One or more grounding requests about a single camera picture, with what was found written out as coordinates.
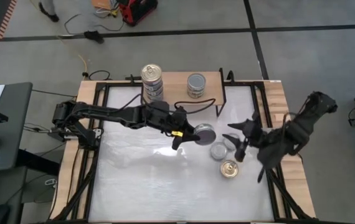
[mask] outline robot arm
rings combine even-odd
[[[286,154],[297,154],[309,141],[313,126],[325,113],[334,113],[336,102],[328,95],[313,92],[292,121],[283,124],[282,128],[266,133],[260,125],[247,119],[243,123],[228,124],[231,128],[241,130],[246,138],[244,142],[229,135],[223,136],[232,141],[237,148],[235,158],[242,162],[247,145],[259,148],[258,160],[264,169],[272,169],[278,165]]]
[[[85,128],[79,122],[82,118],[117,122],[131,129],[148,126],[160,130],[161,133],[174,137],[172,148],[175,150],[178,149],[180,143],[200,139],[194,134],[194,127],[187,121],[186,110],[180,106],[175,112],[169,114],[169,105],[164,101],[120,109],[74,101],[58,104],[52,120],[56,128],[60,131],[65,128],[69,129],[78,137],[81,148],[96,150],[99,147],[98,136],[93,130]]]

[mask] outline wooden board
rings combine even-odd
[[[270,117],[272,119],[272,125],[274,128],[280,128],[283,125],[284,114],[288,112],[288,105],[286,102],[283,85],[280,80],[264,81],[264,84]],[[257,91],[257,98],[262,124],[264,127],[266,127],[266,117],[259,91]],[[291,196],[306,214],[311,217],[315,217],[315,210],[313,208],[313,203],[310,197],[302,160],[298,156],[287,155],[282,160],[282,170],[287,191],[291,194]],[[282,196],[276,187],[275,192],[277,196],[277,204],[280,217],[285,217]]]
[[[187,79],[193,73],[201,73],[206,78],[206,87],[204,95],[200,98],[191,98],[187,94]],[[223,104],[223,90],[222,80],[220,79],[220,72],[163,72],[163,87],[164,100],[170,105],[177,101],[198,102],[215,98],[214,105]],[[149,101],[146,94],[144,94],[146,101]],[[209,102],[200,103],[200,105],[208,105]]]
[[[107,81],[113,83],[129,83],[128,81]],[[268,105],[272,117],[273,127],[280,127],[282,125],[283,116],[288,111],[288,106],[285,99],[285,94],[283,90],[283,85],[280,81],[264,81],[265,82],[265,91],[268,100]],[[78,101],[86,102],[88,104],[93,103],[94,94],[95,94],[96,81],[83,81],[81,82],[79,92],[78,92]],[[260,111],[263,111],[263,105],[259,92],[257,92],[258,103]],[[265,114],[261,113],[262,123],[266,124]],[[84,126],[88,126],[88,119],[81,120],[81,123]],[[54,211],[51,218],[57,216],[61,209],[67,204],[68,192],[71,188],[70,197],[75,193],[75,188],[78,181],[78,175],[80,166],[82,163],[82,150],[78,151],[77,160],[75,161],[74,175],[71,182],[71,173],[73,167],[73,161],[75,153],[77,152],[77,140],[71,140],[67,143],[64,152],[64,158],[61,165],[61,170],[59,174],[59,187],[57,189],[57,198],[54,203]],[[90,167],[92,160],[88,160],[87,170]],[[283,175],[285,178],[286,188],[295,199],[298,205],[304,210],[305,213],[311,217],[315,217],[315,211],[311,201],[308,184],[306,182],[305,171],[303,170],[303,165],[301,159],[297,156],[285,156],[282,160],[282,169]],[[78,218],[83,218],[83,211],[86,203],[86,193],[85,191],[81,197]],[[280,216],[284,217],[284,210],[282,204],[281,195],[277,193],[278,208],[280,211]]]

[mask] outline can lid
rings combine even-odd
[[[216,139],[214,128],[210,124],[199,124],[194,128],[194,134],[200,137],[196,144],[206,146],[213,143]]]
[[[221,160],[224,159],[226,155],[227,155],[227,149],[223,143],[218,142],[211,147],[211,156],[214,159]]]
[[[206,79],[200,73],[193,73],[187,79],[187,85],[192,90],[201,90],[205,88]]]
[[[233,178],[239,173],[239,166],[232,160],[226,160],[220,165],[220,172],[227,178]]]
[[[233,138],[236,138],[236,139],[240,139],[238,134],[230,133],[229,136],[232,136]],[[228,150],[230,150],[230,151],[236,150],[235,145],[227,138],[223,138],[223,143],[226,145]]]
[[[149,64],[141,69],[141,79],[144,82],[154,82],[161,78],[162,72],[160,66]]]

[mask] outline red object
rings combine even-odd
[[[118,2],[123,20],[129,26],[135,26],[158,5],[158,0],[119,0]]]

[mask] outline yellow cable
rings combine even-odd
[[[42,13],[42,12],[39,10],[39,8],[32,2],[32,0],[29,0],[29,1],[30,1],[31,4],[36,8],[36,10],[38,10],[40,13]],[[69,46],[60,38],[59,35],[56,34],[55,36],[61,41],[61,43],[64,44],[64,46],[65,46],[66,48],[68,48],[69,51],[72,51],[73,53],[75,53],[75,54],[78,55],[78,57],[79,57],[79,58],[81,59],[81,61],[83,62],[83,65],[84,65],[84,67],[85,67],[85,72],[87,73],[87,72],[88,72],[88,65],[86,64],[85,59],[82,57],[82,55],[80,55],[80,53],[78,52],[78,50],[75,50],[75,49],[69,47]]]

